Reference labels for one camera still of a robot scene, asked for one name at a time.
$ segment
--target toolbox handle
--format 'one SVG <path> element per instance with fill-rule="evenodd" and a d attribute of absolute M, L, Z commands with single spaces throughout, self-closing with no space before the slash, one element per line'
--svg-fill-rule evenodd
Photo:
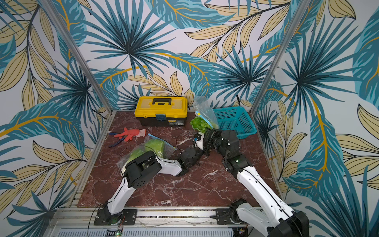
<path fill-rule="evenodd" d="M 154 98 L 152 104 L 155 104 L 156 102 L 158 102 L 159 105 L 164 105 L 159 102 L 168 102 L 168 104 L 171 105 L 171 98 Z"/>

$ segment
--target vent grille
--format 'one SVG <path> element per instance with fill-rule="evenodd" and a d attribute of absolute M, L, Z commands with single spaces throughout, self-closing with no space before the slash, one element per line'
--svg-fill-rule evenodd
<path fill-rule="evenodd" d="M 106 229 L 89 229 L 88 234 L 90 237 L 104 237 Z M 124 228 L 121 236 L 233 237 L 233 231 L 231 228 Z M 57 237 L 87 237 L 87 229 L 61 229 Z"/>

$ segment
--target yellow toolbox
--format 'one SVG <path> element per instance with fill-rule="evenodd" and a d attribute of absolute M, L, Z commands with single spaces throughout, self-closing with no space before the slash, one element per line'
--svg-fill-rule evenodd
<path fill-rule="evenodd" d="M 142 126 L 183 127 L 187 119 L 187 98 L 142 96 L 134 114 Z"/>

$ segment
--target black toolbox bottom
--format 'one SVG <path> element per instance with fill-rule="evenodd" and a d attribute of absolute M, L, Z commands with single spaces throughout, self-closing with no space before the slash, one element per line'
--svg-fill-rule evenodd
<path fill-rule="evenodd" d="M 166 118 L 166 120 L 157 120 L 157 118 L 139 118 L 142 126 L 149 127 L 184 127 L 186 118 Z"/>

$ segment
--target toolbox label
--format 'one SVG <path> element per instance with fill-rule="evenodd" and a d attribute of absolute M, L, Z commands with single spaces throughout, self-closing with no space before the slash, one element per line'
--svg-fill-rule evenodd
<path fill-rule="evenodd" d="M 183 126 L 184 120 L 169 120 L 169 125 L 170 126 Z"/>

